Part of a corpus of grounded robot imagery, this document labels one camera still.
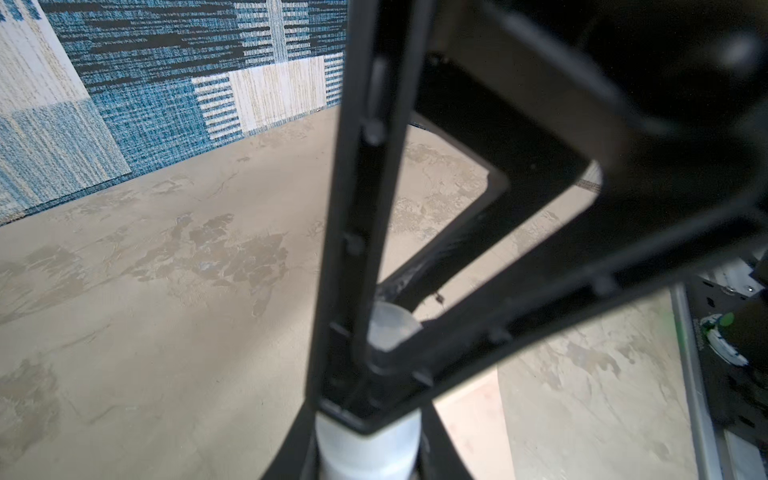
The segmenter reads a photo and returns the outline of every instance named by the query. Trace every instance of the gray floor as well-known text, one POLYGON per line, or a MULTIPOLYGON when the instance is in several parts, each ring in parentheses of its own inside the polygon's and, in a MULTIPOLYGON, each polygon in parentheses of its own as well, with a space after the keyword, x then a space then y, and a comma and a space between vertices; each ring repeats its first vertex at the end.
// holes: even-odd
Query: gray floor
MULTIPOLYGON (((302 399, 336 114, 0 227, 0 477, 264 470, 302 399)), ((382 275, 484 185, 410 131, 382 275)), ((446 305, 593 199, 568 190, 445 286, 446 305)), ((666 292, 528 349, 488 385, 476 401, 503 409, 475 423, 491 438, 505 425, 504 451, 482 458, 482 432, 452 430, 478 478, 696 477, 666 292)))

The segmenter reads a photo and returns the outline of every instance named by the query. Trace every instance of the floor stain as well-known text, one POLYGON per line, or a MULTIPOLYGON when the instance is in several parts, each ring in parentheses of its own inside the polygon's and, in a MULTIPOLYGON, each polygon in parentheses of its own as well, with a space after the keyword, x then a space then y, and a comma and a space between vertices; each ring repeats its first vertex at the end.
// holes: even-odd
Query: floor stain
POLYGON ((211 286, 248 288, 252 314, 261 316, 272 288, 287 271, 288 250, 282 247, 284 233, 254 237, 231 243, 229 225, 234 215, 224 214, 193 227, 190 214, 176 219, 164 232, 163 243, 148 250, 123 274, 141 282, 165 278, 178 280, 185 273, 211 286))
POLYGON ((238 173, 239 172, 235 172, 235 173, 231 174, 229 177, 227 177, 224 180, 222 180, 222 182, 219 184, 219 187, 216 190, 214 190, 214 192, 211 195, 208 195, 208 198, 215 197, 218 194, 220 194, 224 190, 224 185, 226 185, 228 181, 230 181, 233 178, 235 178, 238 173))
POLYGON ((282 125, 280 128, 271 128, 256 134, 251 137, 250 144, 255 148, 278 148, 306 138, 312 130, 314 126, 304 117, 282 125))
POLYGON ((522 255, 539 245, 544 239, 552 235, 561 226, 560 218, 545 210, 542 215, 535 215, 515 229, 511 238, 518 247, 518 254, 522 255))
POLYGON ((628 343, 617 347, 616 350, 629 360, 629 363, 635 362, 635 355, 646 356, 656 367, 654 378, 662 398, 667 402, 677 404, 678 408, 684 411, 677 396, 677 388, 669 379, 667 364, 660 357, 659 349, 649 339, 642 335, 632 335, 628 343))
POLYGON ((110 233, 106 237, 100 238, 97 240, 98 242, 109 242, 109 243, 117 243, 119 244, 123 240, 125 240, 125 237, 128 233, 128 227, 120 227, 117 230, 115 230, 113 233, 110 233))
POLYGON ((62 212, 62 216, 71 219, 75 216, 99 214, 116 208, 129 207, 139 201, 133 190, 105 190, 88 195, 73 207, 62 212))
POLYGON ((650 450, 655 453, 661 460, 667 461, 670 459, 670 449, 662 442, 658 440, 652 440, 650 442, 650 450))
POLYGON ((561 355, 553 349, 548 343, 543 342, 536 355, 540 361, 539 372, 544 381, 555 391, 563 389, 563 383, 560 379, 560 358, 561 355))
POLYGON ((79 262, 76 253, 47 245, 21 261, 0 263, 0 325, 83 293, 85 271, 79 262))
POLYGON ((325 235, 325 232, 326 232, 325 220, 317 220, 315 223, 313 223, 310 226, 306 234, 312 240, 322 240, 323 235, 325 235))
POLYGON ((619 364, 616 363, 614 357, 607 353, 598 352, 595 349, 586 349, 573 342, 568 342, 568 350, 565 355, 571 359, 574 365, 590 375, 594 375, 597 372, 598 367, 601 370, 606 371, 609 366, 617 378, 619 373, 621 373, 621 368, 619 368, 619 364))
POLYGON ((10 465, 35 443, 58 433, 61 407, 56 376, 28 360, 0 377, 0 468, 10 465))
POLYGON ((408 144, 404 162, 422 169, 429 182, 436 185, 433 190, 437 191, 419 201, 398 197, 392 208, 390 229, 393 232, 412 232, 421 240, 429 240, 485 189, 485 171, 482 168, 427 145, 408 144), (435 171, 449 174, 432 177, 435 171))
POLYGON ((192 184, 192 180, 187 177, 177 175, 168 180, 161 181, 159 184, 155 184, 149 190, 153 195, 169 195, 178 192, 192 184))

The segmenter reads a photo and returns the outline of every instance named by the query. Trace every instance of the green object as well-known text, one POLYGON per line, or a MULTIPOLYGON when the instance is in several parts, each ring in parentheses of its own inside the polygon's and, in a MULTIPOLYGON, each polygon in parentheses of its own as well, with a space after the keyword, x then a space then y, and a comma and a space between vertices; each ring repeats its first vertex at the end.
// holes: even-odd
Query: green object
POLYGON ((717 321, 720 326, 729 326, 733 323, 733 312, 728 312, 717 321))

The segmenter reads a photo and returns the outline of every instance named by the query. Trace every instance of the white object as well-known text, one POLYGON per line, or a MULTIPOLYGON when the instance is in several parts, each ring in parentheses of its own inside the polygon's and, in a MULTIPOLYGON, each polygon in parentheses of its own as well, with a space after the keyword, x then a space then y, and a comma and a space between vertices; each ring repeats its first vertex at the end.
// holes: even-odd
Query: white object
MULTIPOLYGON (((408 310, 376 302, 368 343, 388 352, 421 329, 408 310)), ((315 418, 320 464, 326 480, 407 480, 419 451, 421 410, 369 436, 359 435, 323 414, 315 418)))

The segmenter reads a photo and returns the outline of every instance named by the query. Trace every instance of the concrete floor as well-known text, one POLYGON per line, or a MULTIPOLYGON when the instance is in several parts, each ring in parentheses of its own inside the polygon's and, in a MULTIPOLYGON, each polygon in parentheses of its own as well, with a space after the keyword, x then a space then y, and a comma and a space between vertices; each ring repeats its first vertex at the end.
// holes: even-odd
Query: concrete floor
MULTIPOLYGON (((302 400, 337 113, 0 228, 0 477, 258 478, 302 400)), ((411 130, 382 275, 484 186, 411 130)), ((446 285, 445 306, 593 198, 568 190, 446 285)), ((666 291, 438 408, 476 478, 696 478, 666 291)))

